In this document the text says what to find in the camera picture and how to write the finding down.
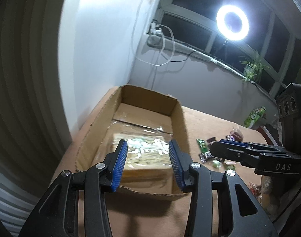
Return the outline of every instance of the table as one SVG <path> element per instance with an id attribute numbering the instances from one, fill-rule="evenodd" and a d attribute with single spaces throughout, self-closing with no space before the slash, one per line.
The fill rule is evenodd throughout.
<path id="1" fill-rule="evenodd" d="M 110 89 L 93 109 L 64 154 L 53 175 L 52 181 L 63 170 L 69 169 L 71 172 L 75 172 L 75 158 L 78 147 L 88 131 L 91 122 L 115 89 L 116 87 Z M 207 140 L 210 137 L 216 136 L 216 139 L 219 140 L 228 135 L 232 128 L 239 128 L 246 142 L 266 144 L 262 135 L 255 130 L 244 128 L 236 123 L 187 107 L 183 107 L 183 110 L 188 130 L 191 157 L 194 161 L 199 162 L 198 154 L 200 152 L 196 139 Z M 207 165 L 206 163 L 205 166 L 213 170 L 210 164 Z M 254 169 L 237 164 L 236 172 L 247 185 L 249 182 L 260 184 L 261 176 L 254 174 Z M 190 199 L 191 194 L 177 201 L 142 199 L 121 193 L 107 194 L 106 202 L 113 237 L 183 237 L 189 213 Z M 84 237 L 83 193 L 80 193 L 78 210 L 79 237 Z M 213 191 L 212 236 L 217 236 L 217 224 L 217 192 Z"/>

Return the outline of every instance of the spider plant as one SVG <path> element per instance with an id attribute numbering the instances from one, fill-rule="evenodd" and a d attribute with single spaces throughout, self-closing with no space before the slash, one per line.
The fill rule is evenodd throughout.
<path id="1" fill-rule="evenodd" d="M 244 57 L 246 60 L 245 61 L 241 61 L 240 63 L 244 66 L 244 76 L 246 77 L 243 81 L 247 82 L 247 81 L 253 81 L 256 83 L 260 82 L 261 79 L 261 74 L 262 74 L 262 70 L 268 68 L 268 66 L 263 65 L 261 63 L 261 57 L 258 53 L 258 51 L 256 51 L 256 55 L 253 59 L 249 59 Z"/>

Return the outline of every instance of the cardboard box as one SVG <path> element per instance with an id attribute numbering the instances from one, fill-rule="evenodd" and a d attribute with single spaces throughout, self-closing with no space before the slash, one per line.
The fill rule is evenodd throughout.
<path id="1" fill-rule="evenodd" d="M 110 152 L 108 139 L 112 132 L 109 131 L 109 126 L 113 120 L 146 126 L 150 129 L 160 126 L 162 132 L 172 134 L 172 138 L 177 140 L 183 152 L 190 153 L 180 102 L 171 96 L 125 85 L 114 91 L 91 124 L 78 149 L 75 162 L 77 171 L 85 171 L 92 164 L 103 161 L 106 154 Z M 161 200 L 176 200 L 184 194 L 179 190 L 172 170 L 170 176 L 165 182 L 143 179 L 121 182 L 117 191 Z"/>

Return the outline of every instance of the metal bolt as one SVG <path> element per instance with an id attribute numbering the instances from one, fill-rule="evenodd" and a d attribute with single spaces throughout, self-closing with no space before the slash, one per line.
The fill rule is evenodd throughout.
<path id="1" fill-rule="evenodd" d="M 233 169 L 229 169 L 226 171 L 226 173 L 229 175 L 229 176 L 234 176 L 236 175 L 235 171 Z"/>
<path id="2" fill-rule="evenodd" d="M 104 163 L 98 163 L 96 164 L 95 166 L 97 169 L 103 169 L 105 167 L 105 164 Z"/>
<path id="3" fill-rule="evenodd" d="M 61 172 L 61 176 L 65 177 L 65 176 L 69 176 L 70 175 L 70 171 L 69 170 L 64 170 L 63 172 Z"/>
<path id="4" fill-rule="evenodd" d="M 191 164 L 191 166 L 192 166 L 193 168 L 200 168 L 200 167 L 201 167 L 201 165 L 200 165 L 199 163 L 197 163 L 197 162 L 193 162 L 193 163 Z"/>

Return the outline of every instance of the glowing white ring light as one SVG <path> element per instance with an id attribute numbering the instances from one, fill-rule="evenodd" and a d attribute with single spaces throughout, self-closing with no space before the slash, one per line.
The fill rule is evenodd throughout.
<path id="1" fill-rule="evenodd" d="M 225 15 L 229 12 L 235 13 L 242 21 L 242 29 L 238 33 L 229 30 L 225 24 Z M 219 31 L 229 40 L 238 41 L 244 39 L 249 31 L 249 22 L 245 13 L 234 5 L 222 6 L 217 12 L 216 23 Z"/>

